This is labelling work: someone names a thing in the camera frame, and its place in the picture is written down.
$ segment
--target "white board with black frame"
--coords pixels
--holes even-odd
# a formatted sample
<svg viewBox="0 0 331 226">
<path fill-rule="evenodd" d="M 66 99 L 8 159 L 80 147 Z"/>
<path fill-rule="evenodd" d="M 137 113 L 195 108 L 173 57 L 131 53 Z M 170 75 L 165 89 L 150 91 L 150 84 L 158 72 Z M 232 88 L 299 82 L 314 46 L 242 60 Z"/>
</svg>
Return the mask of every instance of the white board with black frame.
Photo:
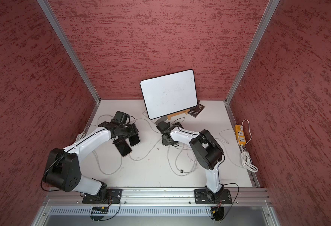
<svg viewBox="0 0 331 226">
<path fill-rule="evenodd" d="M 150 119 L 197 105 L 193 70 L 142 80 L 141 89 Z"/>
</svg>

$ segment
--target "aluminum frame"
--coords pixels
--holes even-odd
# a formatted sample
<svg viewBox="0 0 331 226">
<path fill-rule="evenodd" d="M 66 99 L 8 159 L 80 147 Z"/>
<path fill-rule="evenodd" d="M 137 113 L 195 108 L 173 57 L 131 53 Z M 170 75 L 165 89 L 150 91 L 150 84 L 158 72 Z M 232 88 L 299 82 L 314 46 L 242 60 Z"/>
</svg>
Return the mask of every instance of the aluminum frame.
<svg viewBox="0 0 331 226">
<path fill-rule="evenodd" d="M 226 107 L 226 111 L 227 111 L 227 114 L 228 114 L 228 117 L 229 117 L 229 120 L 231 121 L 231 125 L 232 125 L 232 128 L 234 128 L 234 126 L 236 125 L 236 122 L 235 122 L 235 118 L 233 116 L 233 113 L 232 113 L 232 110 L 231 110 L 231 107 L 229 105 L 229 103 L 227 103 L 226 101 L 224 101 L 224 106 Z M 247 170 L 248 173 L 251 174 L 252 178 L 253 178 L 253 181 L 254 181 L 254 186 L 256 188 L 260 188 L 261 187 L 261 184 L 259 183 L 258 179 L 257 179 L 257 176 L 256 176 L 256 173 L 255 172 L 251 172 L 249 170 Z"/>
<path fill-rule="evenodd" d="M 269 21 L 271 20 L 271 17 L 276 10 L 276 7 L 280 0 L 269 0 L 267 7 L 263 13 L 263 16 L 261 18 L 261 21 L 259 22 L 259 25 L 257 27 L 257 30 L 253 36 L 253 39 L 251 41 L 251 44 L 247 50 L 247 53 L 243 59 L 243 62 L 240 66 L 240 70 L 238 71 L 233 84 L 231 86 L 231 89 L 229 90 L 227 97 L 226 97 L 226 102 L 230 103 L 235 91 L 237 90 L 238 85 L 240 84 L 240 80 L 242 79 L 244 72 L 246 71 L 249 62 L 251 61 L 253 54 L 255 53 L 257 46 L 259 42 L 261 41 L 261 38 L 264 34 L 264 31 L 266 30 Z"/>
<path fill-rule="evenodd" d="M 70 59 L 73 61 L 73 64 L 75 65 L 76 69 L 78 70 L 80 76 L 84 80 L 85 85 L 89 89 L 91 95 L 94 97 L 96 103 L 100 103 L 100 97 L 98 93 L 96 92 L 93 84 L 91 83 L 88 75 L 86 74 L 85 69 L 83 68 L 78 56 L 75 53 L 75 50 L 73 49 L 72 45 L 70 44 L 68 38 L 66 37 L 66 34 L 64 30 L 62 29 L 59 21 L 57 20 L 54 11 L 52 10 L 49 2 L 47 0 L 37 0 L 39 3 L 41 9 L 43 10 L 46 18 L 50 22 L 52 28 L 54 29 L 55 33 L 59 37 L 61 43 L 63 44 L 65 50 L 67 51 Z"/>
<path fill-rule="evenodd" d="M 210 204 L 195 204 L 194 190 L 202 188 L 142 188 L 142 187 L 116 187 L 123 189 L 121 197 L 121 206 L 127 209 L 136 209 L 144 207 L 143 209 L 196 209 L 203 207 L 208 209 Z M 226 188 L 231 192 L 234 206 L 260 206 L 262 207 L 267 223 L 269 226 L 279 226 L 275 224 L 277 217 L 272 209 L 272 203 L 267 193 L 266 188 L 240 188 L 237 199 L 234 197 L 237 194 L 238 188 Z M 42 226 L 45 224 L 46 219 L 51 215 L 53 208 L 78 208 L 78 207 L 91 207 L 99 206 L 99 204 L 83 204 L 82 197 L 79 192 L 63 192 L 55 191 L 48 192 L 45 200 L 43 201 L 32 226 Z"/>
</svg>

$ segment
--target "black smartphone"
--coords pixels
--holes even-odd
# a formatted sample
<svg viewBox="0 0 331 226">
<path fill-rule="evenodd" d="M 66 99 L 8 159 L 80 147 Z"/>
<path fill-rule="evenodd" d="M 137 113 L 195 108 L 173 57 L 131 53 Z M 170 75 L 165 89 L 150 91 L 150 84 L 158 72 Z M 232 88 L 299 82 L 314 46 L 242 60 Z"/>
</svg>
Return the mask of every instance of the black smartphone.
<svg viewBox="0 0 331 226">
<path fill-rule="evenodd" d="M 129 147 L 128 143 L 123 140 L 119 142 L 119 138 L 114 140 L 115 147 L 117 147 L 118 151 L 120 152 L 121 156 L 127 156 L 130 152 L 132 152 L 132 149 Z"/>
<path fill-rule="evenodd" d="M 130 143 L 131 147 L 133 147 L 136 144 L 139 144 L 140 141 L 141 140 L 140 140 L 138 134 L 135 134 L 129 138 L 129 143 Z"/>
</svg>

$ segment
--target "power outlet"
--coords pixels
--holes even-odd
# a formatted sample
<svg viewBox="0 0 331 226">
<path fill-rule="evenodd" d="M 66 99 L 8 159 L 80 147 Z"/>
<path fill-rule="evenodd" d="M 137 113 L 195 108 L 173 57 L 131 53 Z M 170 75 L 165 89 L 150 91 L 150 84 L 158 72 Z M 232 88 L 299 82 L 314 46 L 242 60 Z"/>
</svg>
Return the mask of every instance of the power outlet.
<svg viewBox="0 0 331 226">
<path fill-rule="evenodd" d="M 237 134 L 239 145 L 245 145 L 246 144 L 246 138 L 244 137 L 243 130 L 240 129 L 240 125 L 235 125 L 234 131 Z"/>
</svg>

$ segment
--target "black cable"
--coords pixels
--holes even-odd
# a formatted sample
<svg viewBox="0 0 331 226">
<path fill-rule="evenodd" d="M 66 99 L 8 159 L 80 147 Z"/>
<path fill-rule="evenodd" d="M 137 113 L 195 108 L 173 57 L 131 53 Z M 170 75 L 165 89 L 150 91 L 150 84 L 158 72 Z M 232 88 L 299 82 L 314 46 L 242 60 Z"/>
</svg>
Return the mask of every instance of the black cable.
<svg viewBox="0 0 331 226">
<path fill-rule="evenodd" d="M 181 132 L 183 132 L 183 133 L 188 133 L 188 134 L 192 134 L 192 135 L 198 135 L 198 134 L 196 134 L 196 133 L 189 133 L 189 132 L 187 132 L 187 131 L 184 131 L 184 130 L 181 130 L 181 129 L 179 129 L 179 125 L 186 119 L 185 117 L 183 117 L 183 118 L 179 118 L 179 119 L 183 119 L 179 124 L 178 124 L 178 127 L 177 127 L 177 129 L 179 130 L 179 131 L 181 131 Z"/>
<path fill-rule="evenodd" d="M 55 191 L 61 191 L 61 189 L 57 189 L 57 190 L 45 190 L 43 188 L 43 179 L 46 175 L 46 173 L 50 170 L 50 168 L 58 161 L 58 160 L 61 160 L 62 158 L 64 157 L 64 155 L 60 156 L 57 160 L 54 161 L 53 164 L 51 164 L 51 166 L 45 171 L 45 173 L 43 174 L 42 178 L 41 178 L 41 181 L 40 181 L 40 187 L 43 191 L 46 191 L 46 192 L 55 192 Z"/>
<path fill-rule="evenodd" d="M 134 119 L 134 122 L 131 124 L 134 124 L 136 122 L 136 119 L 134 118 L 134 116 L 129 115 L 129 123 L 130 123 L 130 117 L 132 117 Z"/>
<path fill-rule="evenodd" d="M 91 134 L 89 137 L 87 137 L 86 139 L 82 140 L 80 143 L 78 143 L 77 145 L 75 145 L 74 147 L 77 147 L 79 144 L 81 144 L 82 142 L 86 141 L 87 139 L 91 138 L 93 135 L 95 135 L 95 133 Z M 74 147 L 70 148 L 69 150 L 65 151 L 66 153 L 68 153 L 70 150 L 72 150 Z M 51 164 L 51 166 L 45 171 L 45 173 L 43 174 L 42 178 L 41 178 L 41 182 L 40 182 L 40 187 L 43 191 L 46 191 L 46 192 L 55 192 L 55 191 L 61 191 L 61 189 L 57 189 L 57 190 L 45 190 L 44 187 L 43 187 L 43 179 L 46 175 L 46 173 L 50 170 L 50 168 L 59 160 L 62 160 L 64 158 L 64 154 L 62 156 L 60 156 L 58 159 L 56 159 L 54 161 L 54 163 Z"/>
<path fill-rule="evenodd" d="M 238 187 L 238 191 L 237 191 L 237 195 L 235 196 L 235 198 L 234 198 L 234 200 L 233 200 L 231 206 L 230 206 L 229 209 L 227 210 L 227 213 L 222 217 L 221 220 L 223 220 L 223 219 L 227 216 L 227 214 L 228 214 L 229 211 L 231 210 L 231 208 L 232 208 L 232 206 L 233 206 L 233 204 L 234 204 L 234 202 L 235 202 L 235 200 L 236 200 L 236 198 L 237 198 L 237 196 L 238 196 L 238 193 L 240 192 L 240 187 L 238 186 L 238 184 L 236 184 L 236 183 L 229 183 L 229 184 L 235 184 L 235 185 L 237 185 L 237 187 Z"/>
<path fill-rule="evenodd" d="M 111 218 L 108 218 L 108 219 L 105 219 L 105 220 L 98 220 L 98 221 L 107 221 L 107 220 L 110 220 L 110 219 L 112 219 L 113 217 L 115 217 L 119 213 L 119 210 L 120 210 L 120 199 L 118 197 L 115 197 L 115 196 L 111 196 L 111 197 L 116 198 L 119 201 L 119 208 L 118 208 L 117 213 L 114 216 L 112 216 Z"/>
<path fill-rule="evenodd" d="M 183 120 L 180 122 L 180 124 L 181 124 L 186 118 L 185 118 L 185 117 L 182 117 L 182 118 L 176 119 L 176 120 L 174 120 L 170 125 L 174 124 L 174 122 L 176 122 L 177 120 L 180 120 L 180 119 L 183 119 Z"/>
</svg>

